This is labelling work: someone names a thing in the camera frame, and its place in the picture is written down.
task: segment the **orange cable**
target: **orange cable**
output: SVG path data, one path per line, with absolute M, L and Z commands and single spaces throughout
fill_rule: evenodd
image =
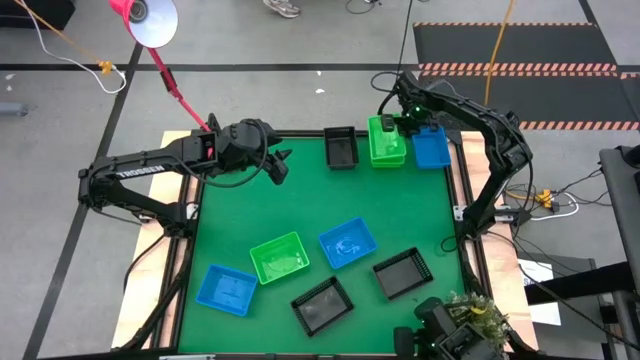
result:
M 91 53 L 91 51 L 81 47 L 80 45 L 76 44 L 73 40 L 69 39 L 65 34 L 61 33 L 58 29 L 54 28 L 51 24 L 49 24 L 46 20 L 44 20 L 43 18 L 41 18 L 38 14 L 36 14 L 33 10 L 31 10 L 28 6 L 26 6 L 25 4 L 23 4 L 20 0 L 13 0 L 13 2 L 15 2 L 16 4 L 20 5 L 23 9 L 25 9 L 26 11 L 28 11 L 29 13 L 31 13 L 31 15 L 33 15 L 33 17 L 35 17 L 36 19 L 38 19 L 38 21 L 40 21 L 41 23 L 43 23 L 46 27 L 48 27 L 51 31 L 53 31 L 54 33 L 56 33 L 58 36 L 60 36 L 63 40 L 65 40 L 67 43 L 69 43 L 71 46 L 73 46 L 74 48 L 76 48 L 76 50 L 78 50 L 79 52 L 85 54 L 86 56 L 88 56 L 89 58 L 93 59 L 93 61 L 95 61 L 96 63 L 100 64 L 100 63 L 104 63 L 102 60 L 100 60 L 97 56 L 93 55 Z
M 514 4 L 515 4 L 515 0 L 509 0 L 509 8 L 507 9 L 507 13 L 504 16 L 504 20 L 502 20 L 502 26 L 500 27 L 500 33 L 498 33 L 496 46 L 493 48 L 493 54 L 491 54 L 491 62 L 489 63 L 489 73 L 487 74 L 487 85 L 485 86 L 485 89 L 484 89 L 484 106 L 489 105 L 489 92 L 491 89 L 491 74 L 493 73 L 493 63 L 496 61 L 496 55 L 498 55 L 498 49 L 500 48 L 500 42 L 502 41 L 502 34 L 504 34 L 504 29 L 507 27 L 507 21 L 509 21 L 509 17 L 511 16 L 511 10 L 513 10 Z

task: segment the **gray floor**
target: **gray floor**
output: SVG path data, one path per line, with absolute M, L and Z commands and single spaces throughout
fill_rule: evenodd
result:
M 343 0 L 300 0 L 304 14 L 287 21 L 270 13 L 259 0 L 177 3 L 178 33 L 160 53 L 167 62 L 193 64 L 394 63 L 408 6 L 407 1 L 385 0 L 371 13 L 353 16 L 344 11 Z M 416 1 L 412 20 L 500 21 L 507 3 Z M 640 3 L 590 3 L 618 63 L 640 64 L 636 36 L 640 24 L 635 21 Z M 107 1 L 76 4 L 77 13 L 65 33 L 105 58 L 126 63 L 134 43 Z M 577 0 L 537 0 L 518 2 L 512 20 L 576 22 L 585 17 Z M 45 41 L 55 53 L 82 59 L 51 34 L 45 35 Z M 41 52 L 33 31 L 0 29 L 0 44 L 0 63 L 54 62 Z M 415 63 L 411 31 L 405 50 L 405 62 Z M 141 62 L 151 59 L 143 54 Z M 310 129 L 343 124 L 364 128 L 365 119 L 383 97 L 369 87 L 372 74 L 175 75 L 193 107 L 203 115 L 214 111 L 223 124 L 260 117 L 276 128 Z M 389 79 L 380 80 L 384 85 Z M 117 86 L 113 78 L 107 83 L 111 88 Z M 25 118 L 0 119 L 0 264 L 5 274 L 0 278 L 4 290 L 0 296 L 0 359 L 22 356 L 76 208 L 77 170 L 95 155 L 113 100 L 82 72 L 0 72 L 0 101 L 35 106 Z M 164 130 L 192 127 L 157 74 L 137 72 L 109 154 L 153 148 Z M 640 141 L 636 132 L 539 131 L 525 136 L 535 154 L 536 185 L 556 189 L 595 169 L 599 149 Z M 527 179 L 524 172 L 519 177 Z M 141 180 L 131 186 L 147 191 L 149 183 Z M 601 178 L 591 180 L 575 191 L 593 198 L 604 191 L 604 184 Z M 552 254 L 593 257 L 598 265 L 624 259 L 608 208 L 587 206 L 574 217 L 527 224 L 521 234 Z M 122 298 L 122 276 L 131 261 L 136 235 L 133 226 L 89 214 L 40 356 L 108 350 Z M 551 353 L 576 355 L 572 353 L 575 346 L 540 342 Z M 580 355 L 602 357 L 599 346 Z

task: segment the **green mat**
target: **green mat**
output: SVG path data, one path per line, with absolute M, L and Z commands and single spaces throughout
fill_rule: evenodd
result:
M 373 169 L 366 138 L 358 140 L 360 164 L 331 171 L 324 140 L 286 139 L 280 149 L 289 175 L 274 186 L 264 173 L 235 189 L 207 186 L 186 298 L 180 352 L 215 353 L 393 353 L 393 328 L 412 326 L 418 303 L 446 299 L 464 291 L 457 253 L 444 254 L 440 241 L 453 234 L 453 219 L 443 170 L 418 170 L 413 149 L 398 169 Z M 218 179 L 233 182 L 247 174 Z M 353 264 L 333 270 L 318 235 L 362 217 L 378 249 Z M 249 249 L 296 231 L 310 265 L 289 276 L 258 285 L 246 317 L 195 302 L 210 264 L 250 274 Z M 435 280 L 389 302 L 372 266 L 416 246 Z M 355 309 L 312 338 L 291 310 L 291 301 L 331 276 L 337 276 Z

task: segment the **black tray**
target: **black tray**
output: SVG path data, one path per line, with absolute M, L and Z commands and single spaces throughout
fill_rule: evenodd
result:
M 373 272 L 389 300 L 433 280 L 433 275 L 416 248 L 375 265 Z
M 311 337 L 353 310 L 353 303 L 333 276 L 292 301 L 291 307 Z
M 325 128 L 327 166 L 333 170 L 353 169 L 358 163 L 358 143 L 353 126 Z

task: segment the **blue tray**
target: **blue tray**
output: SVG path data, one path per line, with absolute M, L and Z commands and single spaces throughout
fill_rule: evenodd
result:
M 258 278 L 224 266 L 211 265 L 200 286 L 196 302 L 228 313 L 245 316 Z
M 378 246 L 362 218 L 355 218 L 318 236 L 329 264 L 339 269 L 375 250 Z
M 416 152 L 416 164 L 420 169 L 441 169 L 451 165 L 444 128 L 420 129 L 420 134 L 411 137 Z

